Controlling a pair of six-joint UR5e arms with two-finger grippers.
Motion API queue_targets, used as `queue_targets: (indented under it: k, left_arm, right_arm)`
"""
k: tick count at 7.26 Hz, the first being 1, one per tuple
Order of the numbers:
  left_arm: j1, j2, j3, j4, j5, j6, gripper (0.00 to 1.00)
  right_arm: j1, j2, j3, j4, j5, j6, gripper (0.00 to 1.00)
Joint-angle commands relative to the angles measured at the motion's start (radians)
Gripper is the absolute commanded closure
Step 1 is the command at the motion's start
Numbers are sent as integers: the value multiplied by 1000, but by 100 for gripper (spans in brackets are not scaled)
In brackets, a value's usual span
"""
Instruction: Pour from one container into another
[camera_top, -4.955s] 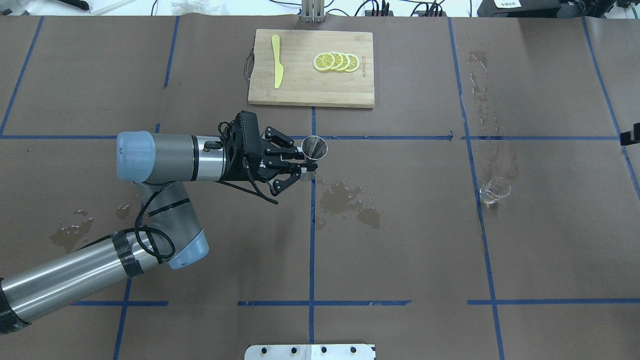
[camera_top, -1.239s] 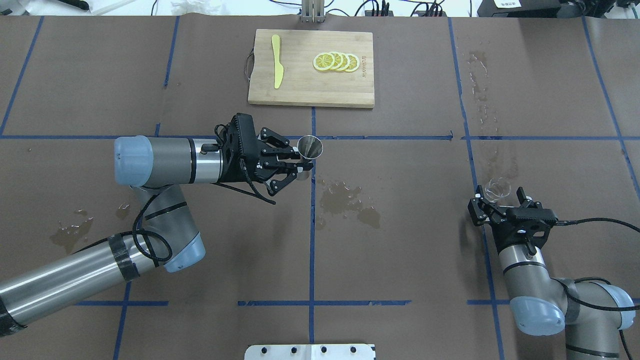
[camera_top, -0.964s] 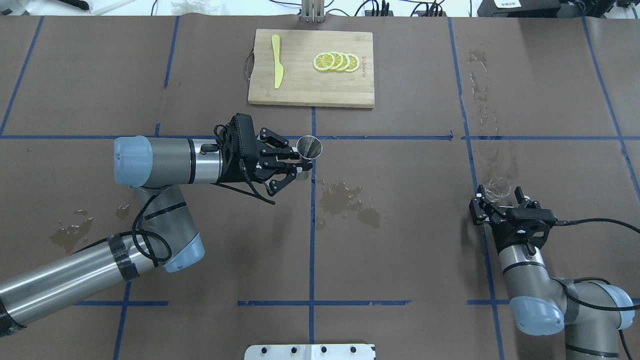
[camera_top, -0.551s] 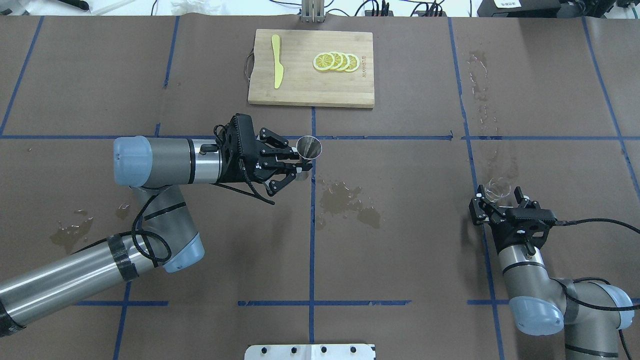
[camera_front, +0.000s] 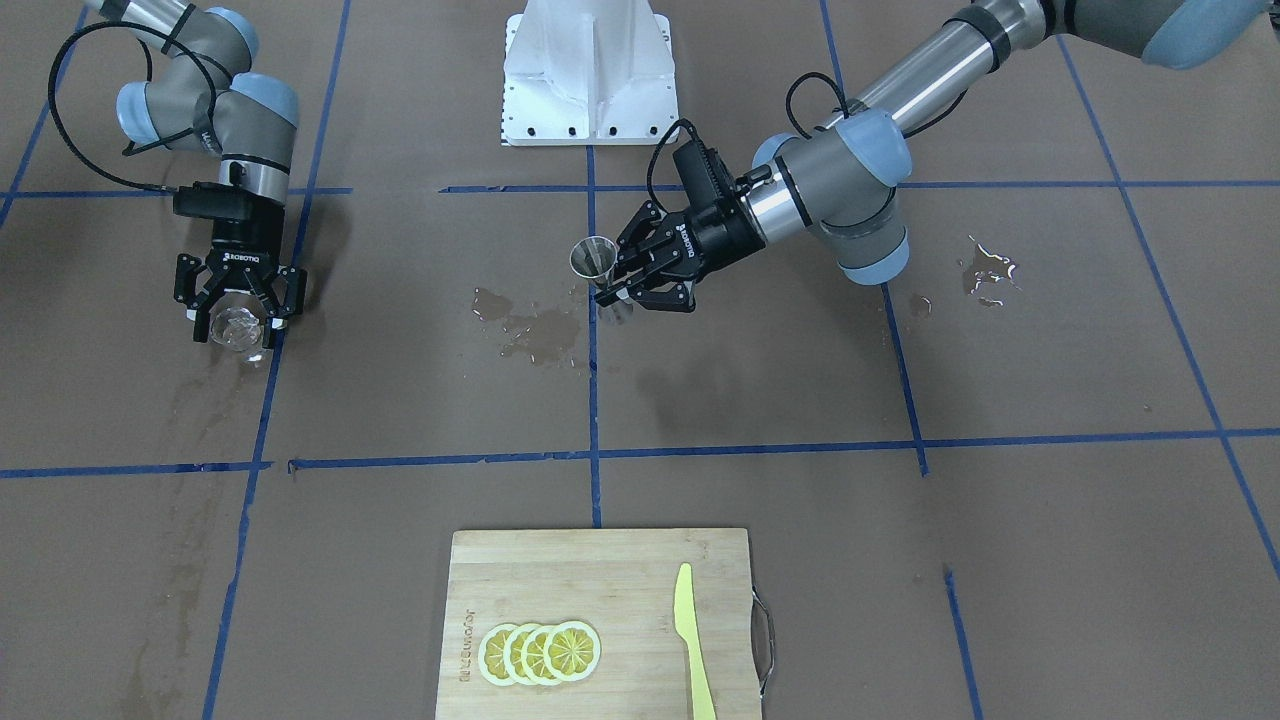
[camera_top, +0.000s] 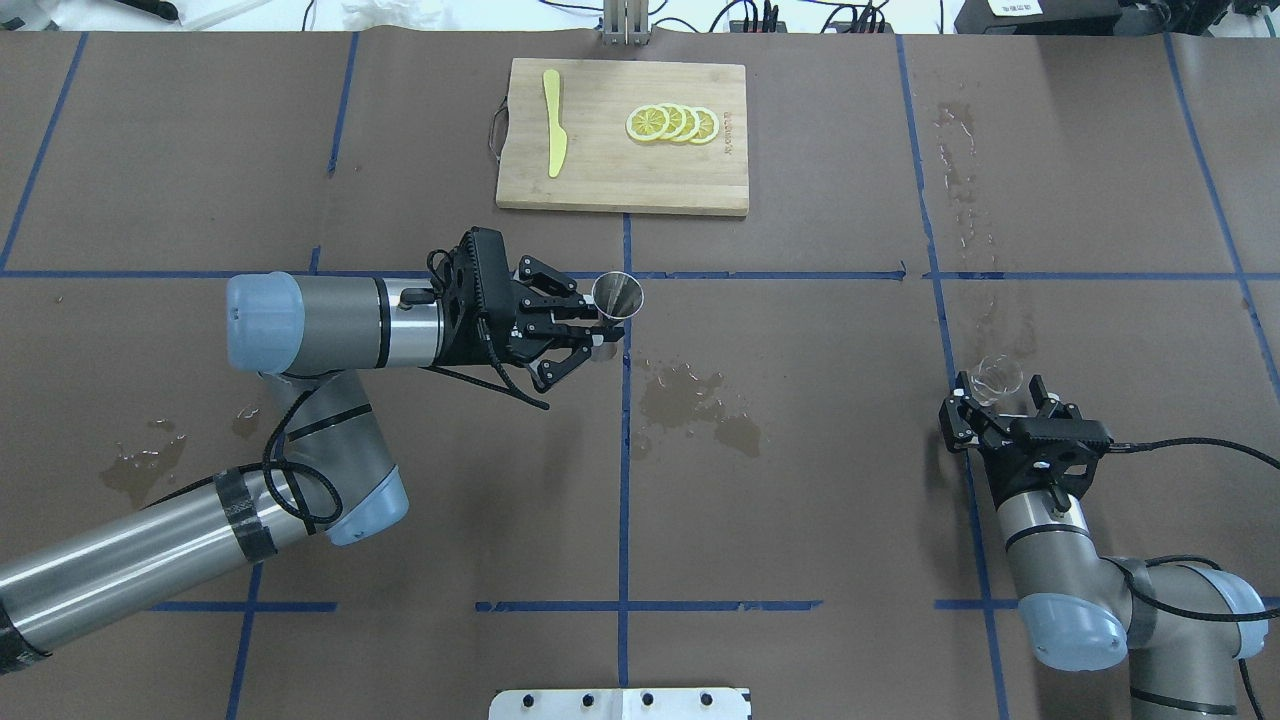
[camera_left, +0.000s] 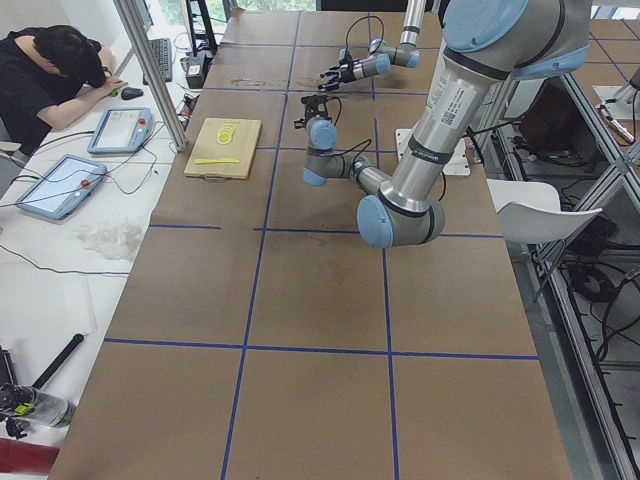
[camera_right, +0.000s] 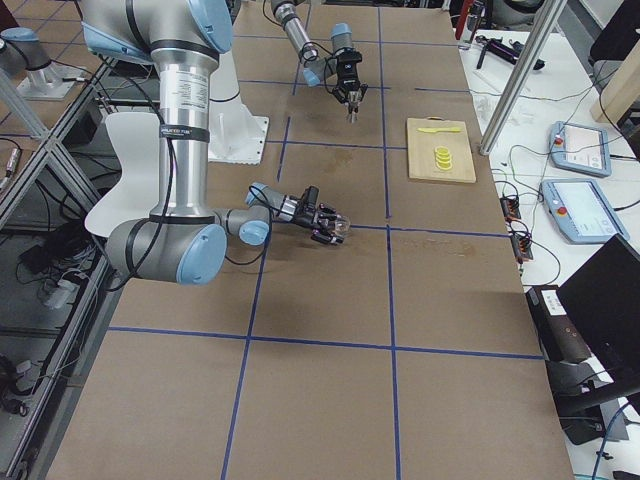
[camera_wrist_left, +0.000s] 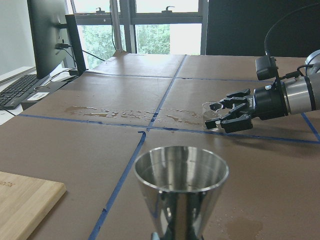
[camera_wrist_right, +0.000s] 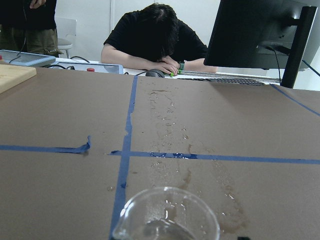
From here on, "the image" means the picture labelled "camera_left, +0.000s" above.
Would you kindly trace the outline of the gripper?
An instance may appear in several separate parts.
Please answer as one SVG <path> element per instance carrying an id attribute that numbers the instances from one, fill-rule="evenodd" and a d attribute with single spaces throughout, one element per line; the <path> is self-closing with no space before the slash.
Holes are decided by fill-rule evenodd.
<path id="1" fill-rule="evenodd" d="M 318 83 L 319 91 L 336 91 L 340 89 L 342 83 L 351 83 L 363 78 L 361 64 L 355 60 L 347 48 L 339 52 L 338 65 L 330 67 L 320 74 Z"/>
<path id="2" fill-rule="evenodd" d="M 310 95 L 301 98 L 301 103 L 305 106 L 304 116 L 294 121 L 295 128 L 305 128 L 311 120 L 332 121 L 326 107 L 326 103 L 333 99 L 329 95 Z"/>

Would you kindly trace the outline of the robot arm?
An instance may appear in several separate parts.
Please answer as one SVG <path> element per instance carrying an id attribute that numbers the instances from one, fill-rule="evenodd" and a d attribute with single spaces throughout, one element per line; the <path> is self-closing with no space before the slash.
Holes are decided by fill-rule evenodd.
<path id="1" fill-rule="evenodd" d="M 367 15 L 357 19 L 345 34 L 344 47 L 339 52 L 338 63 L 319 75 L 318 89 L 323 92 L 335 91 L 342 84 L 385 74 L 392 66 L 415 68 L 421 57 L 417 42 L 424 14 L 429 11 L 437 12 L 440 24 L 443 24 L 447 5 L 448 1 L 408 1 L 397 44 L 388 43 L 384 39 L 384 22 L 379 16 Z M 354 59 L 349 51 L 349 35 L 358 22 L 369 18 L 379 21 L 381 37 L 371 41 L 365 58 Z"/>
<path id="2" fill-rule="evenodd" d="M 323 95 L 303 98 L 308 135 L 306 183 L 347 178 L 365 191 L 361 237 L 376 248 L 419 245 L 443 230 L 445 212 L 429 192 L 453 156 L 490 87 L 507 79 L 562 75 L 586 60 L 589 1 L 448 1 L 438 4 L 443 44 L 438 79 L 392 175 L 360 155 L 337 153 L 337 131 L 320 111 Z"/>

